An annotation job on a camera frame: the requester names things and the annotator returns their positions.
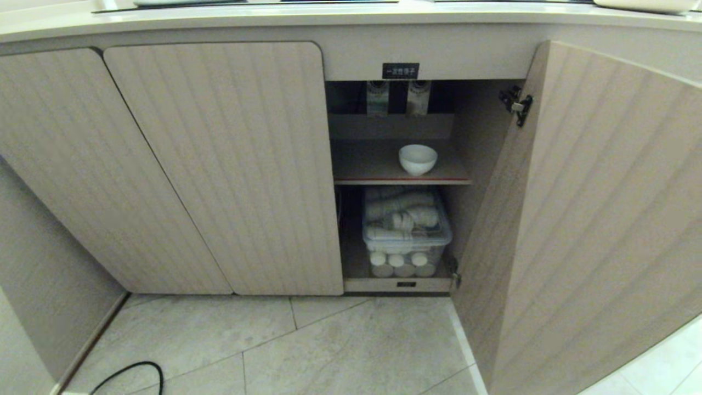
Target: floor tile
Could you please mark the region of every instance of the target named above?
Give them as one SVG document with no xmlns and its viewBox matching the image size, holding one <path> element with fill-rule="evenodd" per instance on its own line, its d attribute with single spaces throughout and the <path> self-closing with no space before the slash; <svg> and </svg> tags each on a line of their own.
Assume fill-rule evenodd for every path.
<svg viewBox="0 0 702 395">
<path fill-rule="evenodd" d="M 246 393 L 419 394 L 466 368 L 449 298 L 377 298 L 244 353 Z"/>
<path fill-rule="evenodd" d="M 679 333 L 680 336 L 690 342 L 696 350 L 702 353 L 702 316 L 693 319 L 681 328 Z"/>
<path fill-rule="evenodd" d="M 621 368 L 642 395 L 669 395 L 702 362 L 702 348 L 690 340 L 689 325 Z"/>
<path fill-rule="evenodd" d="M 166 379 L 233 356 L 295 330 L 288 298 L 167 296 L 120 311 L 71 381 L 87 392 L 137 361 L 154 361 Z M 149 387 L 154 373 L 115 383 L 122 394 Z"/>
<path fill-rule="evenodd" d="M 478 391 L 466 368 L 422 395 L 478 395 Z"/>
<path fill-rule="evenodd" d="M 368 300 L 368 297 L 292 297 L 298 328 L 329 317 Z"/>
<path fill-rule="evenodd" d="M 165 295 L 163 294 L 131 294 L 129 299 L 124 303 L 122 309 L 128 309 L 130 307 L 138 306 L 140 304 L 148 303 L 152 300 L 161 299 Z"/>
<path fill-rule="evenodd" d="M 619 373 L 607 376 L 580 395 L 641 395 Z"/>
<path fill-rule="evenodd" d="M 671 395 L 700 395 L 702 394 L 702 363 L 675 389 Z"/>
<path fill-rule="evenodd" d="M 158 386 L 142 389 L 133 395 L 157 395 Z M 244 361 L 237 354 L 164 383 L 164 395 L 245 395 Z"/>
</svg>

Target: rolled towel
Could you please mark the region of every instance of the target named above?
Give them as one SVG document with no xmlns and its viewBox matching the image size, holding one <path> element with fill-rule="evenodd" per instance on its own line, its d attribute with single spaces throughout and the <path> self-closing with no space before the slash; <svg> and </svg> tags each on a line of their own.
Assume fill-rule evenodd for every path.
<svg viewBox="0 0 702 395">
<path fill-rule="evenodd" d="M 369 186 L 366 187 L 366 201 L 393 198 L 401 193 L 410 190 L 411 186 L 389 185 L 389 186 Z"/>
<path fill-rule="evenodd" d="M 426 264 L 424 266 L 417 266 L 415 268 L 415 274 L 418 277 L 431 277 L 437 272 L 437 267 L 432 264 Z"/>
<path fill-rule="evenodd" d="M 390 265 L 387 265 L 387 264 L 371 267 L 371 273 L 375 277 L 381 277 L 381 278 L 390 277 L 390 276 L 392 276 L 392 274 L 394 272 L 395 272 L 395 270 L 393 269 L 393 267 Z"/>
<path fill-rule="evenodd" d="M 412 240 L 412 233 L 369 226 L 366 228 L 366 237 L 371 240 Z"/>
<path fill-rule="evenodd" d="M 426 239 L 429 237 L 429 232 L 424 231 L 422 228 L 417 228 L 414 231 L 411 231 L 411 236 L 412 240 L 421 240 L 421 239 Z"/>
<path fill-rule="evenodd" d="M 373 266 L 380 266 L 384 265 L 385 261 L 387 260 L 387 257 L 385 256 L 384 252 L 371 252 L 371 265 Z"/>
<path fill-rule="evenodd" d="M 397 197 L 397 201 L 402 209 L 412 206 L 432 206 L 434 205 L 434 194 L 427 190 L 416 190 L 403 193 Z"/>
<path fill-rule="evenodd" d="M 407 214 L 412 217 L 414 225 L 433 228 L 439 223 L 439 210 L 433 206 L 408 207 Z"/>
<path fill-rule="evenodd" d="M 385 216 L 383 228 L 409 232 L 414 229 L 414 219 L 406 212 L 395 212 Z"/>
<path fill-rule="evenodd" d="M 377 221 L 388 214 L 404 210 L 407 207 L 431 205 L 434 205 L 434 195 L 427 190 L 416 190 L 390 199 L 367 202 L 366 220 Z"/>
<path fill-rule="evenodd" d="M 394 268 L 399 268 L 400 266 L 404 265 L 404 256 L 400 254 L 393 254 L 388 257 L 388 263 L 394 267 Z"/>
<path fill-rule="evenodd" d="M 412 254 L 412 264 L 414 266 L 424 266 L 429 263 L 429 258 L 424 252 L 415 252 Z"/>
<path fill-rule="evenodd" d="M 405 264 L 399 268 L 395 268 L 395 275 L 397 277 L 411 277 L 414 276 L 415 267 L 410 264 Z"/>
<path fill-rule="evenodd" d="M 412 251 L 416 251 L 412 247 L 368 247 L 368 251 L 371 252 L 384 252 L 385 254 L 409 254 Z"/>
</svg>

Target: countertop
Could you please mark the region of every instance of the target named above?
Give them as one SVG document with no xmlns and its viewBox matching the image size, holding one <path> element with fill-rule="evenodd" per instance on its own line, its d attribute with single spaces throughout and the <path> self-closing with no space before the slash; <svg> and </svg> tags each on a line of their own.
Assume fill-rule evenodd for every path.
<svg viewBox="0 0 702 395">
<path fill-rule="evenodd" d="M 159 29 L 437 23 L 577 24 L 702 32 L 702 13 L 659 15 L 590 4 L 400 0 L 393 4 L 247 4 L 93 13 L 105 9 L 105 2 L 113 3 L 88 0 L 0 13 L 0 43 Z"/>
</svg>

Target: black label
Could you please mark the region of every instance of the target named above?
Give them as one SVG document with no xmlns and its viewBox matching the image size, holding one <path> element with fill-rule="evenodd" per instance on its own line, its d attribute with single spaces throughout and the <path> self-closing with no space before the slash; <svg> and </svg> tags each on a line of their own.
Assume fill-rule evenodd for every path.
<svg viewBox="0 0 702 395">
<path fill-rule="evenodd" d="M 419 63 L 383 63 L 383 79 L 417 79 Z"/>
</svg>

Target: wood grain cabinet door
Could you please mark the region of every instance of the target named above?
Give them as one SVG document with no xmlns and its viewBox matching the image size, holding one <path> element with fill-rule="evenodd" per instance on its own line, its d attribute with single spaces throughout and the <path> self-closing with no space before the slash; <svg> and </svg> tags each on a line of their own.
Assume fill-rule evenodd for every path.
<svg viewBox="0 0 702 395">
<path fill-rule="evenodd" d="M 127 290 L 232 292 L 95 51 L 0 57 L 0 154 Z"/>
<path fill-rule="evenodd" d="M 238 294 L 341 294 L 319 48 L 109 48 L 117 85 Z"/>
<path fill-rule="evenodd" d="M 577 394 L 702 311 L 702 89 L 542 45 L 454 295 L 492 395 Z"/>
</svg>

